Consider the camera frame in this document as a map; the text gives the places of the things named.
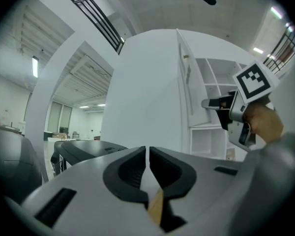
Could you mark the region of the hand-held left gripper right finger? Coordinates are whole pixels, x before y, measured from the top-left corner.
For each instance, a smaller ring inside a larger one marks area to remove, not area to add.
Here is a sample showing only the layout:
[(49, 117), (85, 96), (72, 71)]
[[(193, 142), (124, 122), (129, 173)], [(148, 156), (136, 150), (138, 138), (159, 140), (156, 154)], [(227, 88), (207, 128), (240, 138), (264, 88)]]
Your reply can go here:
[(165, 232), (184, 225), (186, 221), (174, 215), (170, 200), (184, 197), (196, 182), (196, 171), (187, 163), (158, 148), (149, 149), (149, 166), (160, 185), (149, 204), (149, 215)]

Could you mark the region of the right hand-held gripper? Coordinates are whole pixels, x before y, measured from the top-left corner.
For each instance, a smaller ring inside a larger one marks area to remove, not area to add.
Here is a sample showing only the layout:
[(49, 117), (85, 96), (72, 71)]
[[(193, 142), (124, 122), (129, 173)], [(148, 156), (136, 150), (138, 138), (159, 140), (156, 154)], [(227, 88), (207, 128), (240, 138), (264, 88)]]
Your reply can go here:
[(278, 86), (279, 79), (254, 61), (233, 75), (233, 80), (236, 89), (216, 98), (204, 99), (201, 106), (217, 112), (230, 143), (250, 152), (255, 149), (256, 135), (252, 134), (250, 124), (244, 120), (244, 112), (254, 102), (270, 104), (269, 95)]

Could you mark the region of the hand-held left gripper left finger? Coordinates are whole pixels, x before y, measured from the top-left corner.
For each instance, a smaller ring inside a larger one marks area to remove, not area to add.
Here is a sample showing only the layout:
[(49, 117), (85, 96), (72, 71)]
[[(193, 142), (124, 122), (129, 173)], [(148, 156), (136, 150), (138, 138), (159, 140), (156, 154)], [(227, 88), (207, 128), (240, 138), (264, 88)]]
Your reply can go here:
[(140, 189), (145, 169), (146, 148), (140, 147), (110, 163), (103, 172), (103, 182), (120, 200), (147, 204), (148, 194)]

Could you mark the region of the person's right hand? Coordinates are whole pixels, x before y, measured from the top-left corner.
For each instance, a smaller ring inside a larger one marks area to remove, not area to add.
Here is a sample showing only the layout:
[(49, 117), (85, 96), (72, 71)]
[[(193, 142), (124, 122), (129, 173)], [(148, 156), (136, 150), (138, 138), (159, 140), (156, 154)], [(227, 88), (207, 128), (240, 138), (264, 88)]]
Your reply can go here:
[(283, 133), (283, 123), (279, 115), (261, 102), (248, 105), (243, 115), (250, 124), (252, 134), (258, 135), (266, 144), (277, 141)]

